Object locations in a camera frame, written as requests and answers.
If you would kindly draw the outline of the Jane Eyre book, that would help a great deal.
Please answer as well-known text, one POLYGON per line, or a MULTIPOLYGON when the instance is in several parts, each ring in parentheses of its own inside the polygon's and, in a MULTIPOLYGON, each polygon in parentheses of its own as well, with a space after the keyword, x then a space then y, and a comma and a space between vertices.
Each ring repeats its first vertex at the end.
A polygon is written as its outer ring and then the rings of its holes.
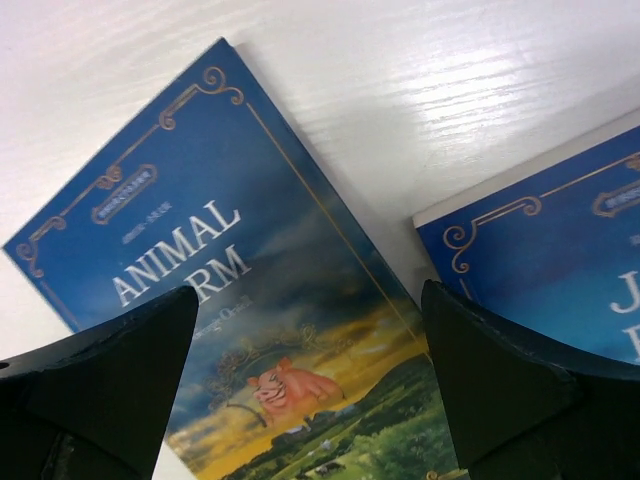
POLYGON ((440 280, 521 325, 639 360, 639 115, 417 214, 440 280))

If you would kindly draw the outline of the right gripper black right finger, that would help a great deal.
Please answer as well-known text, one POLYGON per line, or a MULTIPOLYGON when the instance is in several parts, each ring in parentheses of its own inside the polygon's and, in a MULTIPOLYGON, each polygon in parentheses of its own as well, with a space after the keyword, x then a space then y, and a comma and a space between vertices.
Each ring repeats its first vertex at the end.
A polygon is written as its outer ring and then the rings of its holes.
POLYGON ((438 281, 425 282, 421 308, 471 478, 638 478, 638 366, 542 335, 438 281))

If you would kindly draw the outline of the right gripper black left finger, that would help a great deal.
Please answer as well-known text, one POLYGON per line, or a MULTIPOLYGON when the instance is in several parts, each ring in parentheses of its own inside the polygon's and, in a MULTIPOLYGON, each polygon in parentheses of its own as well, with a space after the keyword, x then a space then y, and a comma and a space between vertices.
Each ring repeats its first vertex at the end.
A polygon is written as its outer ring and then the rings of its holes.
POLYGON ((2 361, 2 478, 151 478, 197 312, 175 288, 2 361))

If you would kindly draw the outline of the Animal Farm book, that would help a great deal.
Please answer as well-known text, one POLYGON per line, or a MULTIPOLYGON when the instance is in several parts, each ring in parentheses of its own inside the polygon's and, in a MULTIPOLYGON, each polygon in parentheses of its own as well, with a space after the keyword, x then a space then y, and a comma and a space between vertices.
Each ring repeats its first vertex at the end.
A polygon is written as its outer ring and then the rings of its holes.
POLYGON ((199 479, 463 479, 420 311, 219 40, 4 245, 74 331, 179 286, 199 479))

